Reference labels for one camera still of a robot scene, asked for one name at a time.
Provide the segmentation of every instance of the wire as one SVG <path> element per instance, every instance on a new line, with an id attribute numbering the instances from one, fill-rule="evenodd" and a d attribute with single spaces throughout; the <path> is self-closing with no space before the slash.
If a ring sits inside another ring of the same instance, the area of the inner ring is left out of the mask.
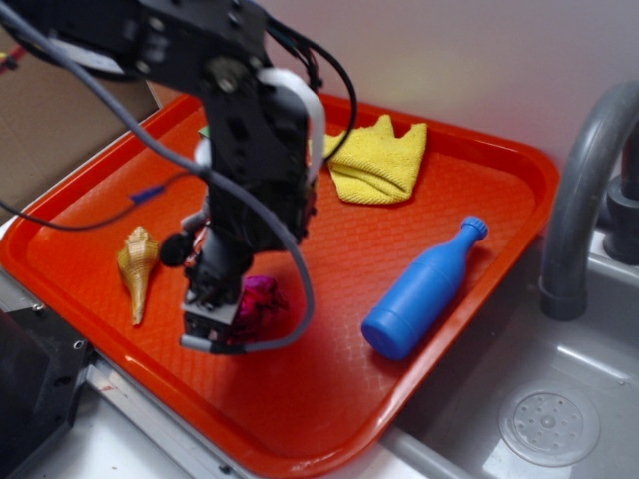
<path id="1" fill-rule="evenodd" d="M 290 39 L 291 44 L 299 46 L 298 52 L 300 53 L 300 55 L 304 55 L 304 52 L 301 52 L 300 48 L 302 48 L 303 50 L 305 49 L 315 50 L 335 69 L 335 71 L 341 77 L 341 80 L 343 81 L 344 85 L 346 86 L 346 89 L 348 91 L 348 97 L 350 98 L 350 119 L 348 121 L 346 130 L 343 136 L 341 137 L 341 139 L 339 140 L 339 142 L 334 146 L 332 151 L 328 155 L 326 155 L 326 157 L 323 159 L 324 163 L 327 163 L 339 151 L 339 149 L 343 146 L 343 144 L 346 143 L 346 140 L 350 136 L 350 132 L 352 132 L 352 130 L 355 127 L 355 123 L 357 121 L 357 94 L 355 91 L 354 84 L 352 83 L 352 80 L 350 79 L 348 72 L 341 65 L 339 60 L 335 58 L 324 47 L 317 44 L 313 40 L 305 37 L 301 33 L 296 32 L 291 27 L 285 25 L 284 23 L 280 22 L 279 20 L 271 16 L 269 17 L 267 32 L 269 32 L 269 34 L 274 39 L 276 39 L 279 43 L 282 39 Z M 307 59 L 309 62 L 315 61 L 314 58 L 311 58 L 311 54 L 307 56 Z"/>
<path id="2" fill-rule="evenodd" d="M 316 92 L 321 87 L 322 80 L 319 76 L 318 61 L 313 55 L 313 51 L 308 46 L 298 44 L 295 39 L 287 37 L 274 28 L 268 30 L 268 33 L 282 48 L 305 66 L 309 75 L 309 87 Z"/>
<path id="3" fill-rule="evenodd" d="M 51 228 L 54 230 L 58 230 L 61 232 L 88 232 L 90 230 L 96 230 L 98 228 L 103 228 L 106 227 L 120 219 L 122 219 L 123 217 L 125 217 L 126 215 L 128 215 L 130 212 L 132 212 L 135 208 L 139 207 L 140 205 L 146 203 L 148 200 L 151 200 L 153 198 L 155 198 L 157 195 L 160 195 L 161 193 L 163 193 L 165 191 L 165 189 L 167 188 L 168 185 L 170 185 L 172 182 L 174 182 L 175 180 L 179 179 L 179 178 L 183 178 L 185 176 L 188 176 L 189 173 L 187 172 L 180 172 L 177 173 L 173 176 L 171 176 L 170 178 L 168 178 L 165 182 L 163 182 L 161 185 L 156 185 L 150 188 L 146 188 L 140 192 L 137 192 L 133 195 L 130 195 L 129 198 L 131 199 L 131 201 L 133 202 L 131 205 L 128 205 L 127 207 L 123 208 L 122 210 L 120 210 L 119 212 L 115 213 L 114 215 L 104 219 L 104 220 L 100 220 L 98 222 L 95 223 L 89 223 L 87 225 L 62 225 L 59 223 L 53 223 L 53 222 L 49 222 L 47 220 L 44 220 L 42 218 L 39 217 L 34 217 L 33 215 L 29 215 L 26 214 L 16 208 L 13 208 L 11 205 L 7 204 L 6 202 L 0 200 L 0 208 L 6 210 L 9 213 L 12 213 L 13 215 L 16 215 L 20 218 L 23 218 L 25 220 L 28 220 L 30 222 L 33 223 L 37 223 L 38 225 L 42 225 L 43 227 L 47 227 L 47 228 Z"/>
<path id="4" fill-rule="evenodd" d="M 293 261 L 302 280 L 303 289 L 307 299 L 307 307 L 302 320 L 300 321 L 296 329 L 289 335 L 279 339 L 247 344 L 245 346 L 245 351 L 250 352 L 277 349 L 295 342 L 304 333 L 304 331 L 311 323 L 311 320 L 313 319 L 315 310 L 315 296 L 311 284 L 311 277 L 309 275 L 309 271 L 307 269 L 302 253 L 298 248 L 296 239 L 293 234 L 289 232 L 287 227 L 280 221 L 276 214 L 273 213 L 269 208 L 267 208 L 251 193 L 247 192 L 228 178 L 214 172 L 213 170 L 210 170 L 209 168 L 200 166 L 160 144 L 145 129 L 143 129 L 135 120 L 135 118 L 133 118 L 129 114 L 126 108 L 124 108 L 124 106 L 122 106 L 120 102 L 118 102 L 104 87 L 102 87 L 102 85 L 100 85 L 93 77 L 91 77 L 91 75 L 85 69 L 69 59 L 61 50 L 59 50 L 51 42 L 49 42 L 49 40 L 40 32 L 38 32 L 38 30 L 24 21 L 3 1 L 0 1 L 0 20 L 2 20 L 3 23 L 8 24 L 11 28 L 19 31 L 27 42 L 42 49 L 60 66 L 69 70 L 80 81 L 82 81 L 151 151 L 164 157 L 169 162 L 172 162 L 179 167 L 184 168 L 189 173 L 197 175 L 199 178 L 204 180 L 207 185 L 216 186 L 226 191 L 241 202 L 245 203 L 254 212 L 256 212 L 256 214 L 258 214 L 260 218 L 262 218 L 262 220 L 269 226 L 273 233 L 282 242 L 282 245 L 291 254 L 291 257 L 293 258 Z"/>

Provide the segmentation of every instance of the conch shell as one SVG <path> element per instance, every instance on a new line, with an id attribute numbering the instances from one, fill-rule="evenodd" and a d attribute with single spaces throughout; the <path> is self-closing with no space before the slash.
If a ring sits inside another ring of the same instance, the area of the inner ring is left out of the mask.
<path id="1" fill-rule="evenodd" d="M 159 246 L 142 227 L 135 228 L 124 243 L 118 252 L 118 268 L 131 294 L 133 325 L 137 326 L 144 315 L 149 276 L 158 262 Z"/>

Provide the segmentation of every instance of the stainless steel sink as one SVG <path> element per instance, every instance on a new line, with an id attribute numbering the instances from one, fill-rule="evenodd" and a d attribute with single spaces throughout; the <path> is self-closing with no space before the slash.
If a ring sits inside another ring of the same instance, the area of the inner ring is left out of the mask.
<path id="1" fill-rule="evenodd" d="M 398 416 L 450 465 L 428 477 L 639 475 L 639 271 L 592 254 L 587 312 L 559 322 L 540 264 L 535 244 Z"/>

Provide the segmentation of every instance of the gray cable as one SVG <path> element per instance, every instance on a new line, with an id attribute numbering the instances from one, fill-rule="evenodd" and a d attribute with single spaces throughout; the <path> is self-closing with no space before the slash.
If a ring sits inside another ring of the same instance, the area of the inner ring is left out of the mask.
<path id="1" fill-rule="evenodd" d="M 282 242 L 284 247 L 289 251 L 293 257 L 294 263 L 298 269 L 300 277 L 302 279 L 304 292 L 307 299 L 307 309 L 304 317 L 296 329 L 288 336 L 269 340 L 261 341 L 253 344 L 246 345 L 246 352 L 251 351 L 264 351 L 268 349 L 277 349 L 287 346 L 292 342 L 295 342 L 307 329 L 311 320 L 313 319 L 313 313 L 315 310 L 315 297 L 313 294 L 313 287 L 311 285 L 311 277 L 307 269 L 302 253 L 298 249 L 298 245 L 295 237 L 289 232 L 287 227 L 283 225 L 280 219 L 262 202 L 255 198 L 251 193 L 247 192 L 236 183 L 232 182 L 228 178 L 216 173 L 208 168 L 201 167 L 200 165 L 190 161 L 182 155 L 174 152 L 173 150 L 165 147 L 153 138 L 146 130 L 144 130 L 133 118 L 127 109 L 114 98 L 98 81 L 96 81 L 84 68 L 71 60 L 67 55 L 62 52 L 58 47 L 53 45 L 44 35 L 38 30 L 33 28 L 22 17 L 14 12 L 7 4 L 0 1 L 0 19 L 3 23 L 6 23 L 11 28 L 18 31 L 29 43 L 40 48 L 43 52 L 49 55 L 60 66 L 67 69 L 74 76 L 76 76 L 82 83 L 84 83 L 119 119 L 120 121 L 131 130 L 150 150 L 154 151 L 161 157 L 184 168 L 188 172 L 192 173 L 207 182 L 208 185 L 214 185 L 221 190 L 233 195 L 241 202 L 245 203 L 249 208 L 256 212 L 262 220 L 269 226 L 273 233 Z"/>

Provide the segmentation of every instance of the black cable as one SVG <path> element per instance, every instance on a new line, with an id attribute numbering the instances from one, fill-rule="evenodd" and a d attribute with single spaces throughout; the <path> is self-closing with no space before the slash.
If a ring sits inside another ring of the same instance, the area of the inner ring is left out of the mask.
<path id="1" fill-rule="evenodd" d="M 293 38 L 298 44 L 306 45 L 309 48 L 315 50 L 335 69 L 337 74 L 341 77 L 341 80 L 343 81 L 344 85 L 346 86 L 346 89 L 348 91 L 348 97 L 350 98 L 350 119 L 348 121 L 346 130 L 343 136 L 341 137 L 341 140 L 339 140 L 339 142 L 335 145 L 332 151 L 328 155 L 326 155 L 326 157 L 323 159 L 323 161 L 326 163 L 335 155 L 335 153 L 337 153 L 337 151 L 339 151 L 339 149 L 343 146 L 343 144 L 346 143 L 346 140 L 348 139 L 350 132 L 352 132 L 352 130 L 355 127 L 355 123 L 357 121 L 357 94 L 355 91 L 354 84 L 352 83 L 350 76 L 348 75 L 348 72 L 341 65 L 339 60 L 336 57 L 334 57 L 329 51 L 327 51 L 324 47 L 317 44 L 313 40 L 305 37 L 301 33 L 296 32 L 294 29 L 285 25 L 284 23 L 280 22 L 274 17 L 269 17 L 269 24 L 267 26 L 267 31 L 270 34 L 272 34 L 272 32 L 275 32 L 276 35 L 283 35 L 285 37 Z"/>
<path id="2" fill-rule="evenodd" d="M 186 172 L 181 172 L 181 173 L 177 173 L 175 175 L 173 175 L 172 177 L 168 178 L 165 182 L 163 182 L 161 185 L 157 185 L 154 187 L 150 187 L 150 188 L 146 188 L 136 194 L 130 195 L 129 198 L 131 199 L 131 201 L 133 202 L 132 204 L 128 205 L 126 208 L 120 210 L 119 212 L 115 213 L 114 215 L 104 219 L 104 220 L 100 220 L 98 222 L 95 223 L 89 223 L 87 225 L 62 225 L 59 223 L 53 223 L 53 222 L 49 222 L 47 220 L 44 220 L 42 218 L 39 217 L 34 217 L 33 215 L 29 215 L 26 214 L 18 209 L 13 208 L 11 205 L 7 204 L 6 202 L 0 200 L 0 208 L 6 210 L 9 213 L 12 213 L 13 215 L 16 215 L 20 218 L 23 218 L 25 220 L 28 220 L 30 222 L 33 223 L 37 223 L 38 225 L 42 225 L 43 227 L 47 227 L 47 228 L 51 228 L 54 230 L 58 230 L 61 232 L 87 232 L 90 230 L 96 230 L 98 228 L 103 228 L 105 226 L 108 226 L 120 219 L 122 219 L 123 217 L 125 217 L 126 215 L 128 215 L 130 212 L 132 212 L 135 208 L 139 207 L 140 205 L 146 203 L 148 200 L 156 197 L 157 195 L 161 194 L 164 192 L 164 190 L 166 189 L 166 187 L 168 185 L 170 185 L 172 182 L 174 182 L 175 180 L 188 176 L 189 173 Z"/>
<path id="3" fill-rule="evenodd" d="M 316 92 L 321 86 L 321 78 L 318 75 L 318 64 L 308 48 L 301 48 L 295 40 L 281 34 L 275 29 L 268 31 L 269 35 L 278 42 L 278 44 L 289 52 L 293 57 L 300 61 L 307 70 L 309 76 L 309 87 Z"/>

